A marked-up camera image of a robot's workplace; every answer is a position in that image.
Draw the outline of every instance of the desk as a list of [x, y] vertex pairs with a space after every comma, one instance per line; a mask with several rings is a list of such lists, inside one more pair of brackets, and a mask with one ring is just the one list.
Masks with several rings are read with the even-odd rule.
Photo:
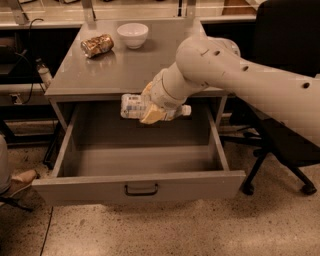
[[[84, 24], [62, 62], [46, 97], [66, 131], [52, 179], [33, 186], [51, 205], [129, 203], [233, 197], [244, 171], [230, 171], [210, 98], [227, 93], [210, 88], [193, 97], [190, 119], [144, 126], [120, 118], [120, 96], [140, 93], [175, 60], [187, 37], [205, 35], [198, 20], [141, 20], [146, 43], [128, 49], [116, 29], [127, 21]], [[111, 52], [86, 59], [84, 39], [109, 33]]]

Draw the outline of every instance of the white bowl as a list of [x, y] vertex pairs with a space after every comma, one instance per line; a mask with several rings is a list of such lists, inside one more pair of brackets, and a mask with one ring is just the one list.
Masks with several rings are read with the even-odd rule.
[[127, 23], [120, 26], [117, 32], [129, 48], [138, 49], [146, 41], [149, 29], [141, 23]]

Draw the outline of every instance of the drawer handle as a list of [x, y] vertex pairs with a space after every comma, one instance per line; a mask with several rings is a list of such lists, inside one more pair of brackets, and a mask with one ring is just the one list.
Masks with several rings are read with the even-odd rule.
[[126, 194], [126, 196], [154, 196], [155, 194], [158, 193], [158, 184], [154, 185], [154, 191], [146, 192], [146, 193], [132, 193], [132, 192], [129, 192], [129, 186], [125, 185], [124, 186], [124, 193]]

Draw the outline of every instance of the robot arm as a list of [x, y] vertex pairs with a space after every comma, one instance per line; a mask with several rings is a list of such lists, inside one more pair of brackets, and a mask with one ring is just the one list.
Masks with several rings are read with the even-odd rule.
[[[238, 56], [224, 40], [190, 37], [176, 62], [163, 69], [141, 94], [143, 123], [171, 120], [191, 111], [182, 104], [208, 87], [235, 94], [261, 112], [320, 146], [320, 80], [258, 65]], [[123, 117], [129, 117], [123, 108]]]

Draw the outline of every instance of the chair wheel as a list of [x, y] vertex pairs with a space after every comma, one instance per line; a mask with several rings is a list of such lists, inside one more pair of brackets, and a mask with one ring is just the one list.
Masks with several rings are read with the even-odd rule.
[[242, 192], [248, 196], [252, 196], [254, 193], [254, 186], [251, 183], [249, 185], [245, 185], [242, 188]]
[[312, 185], [304, 185], [301, 189], [301, 192], [305, 195], [312, 195], [317, 192], [317, 189]]

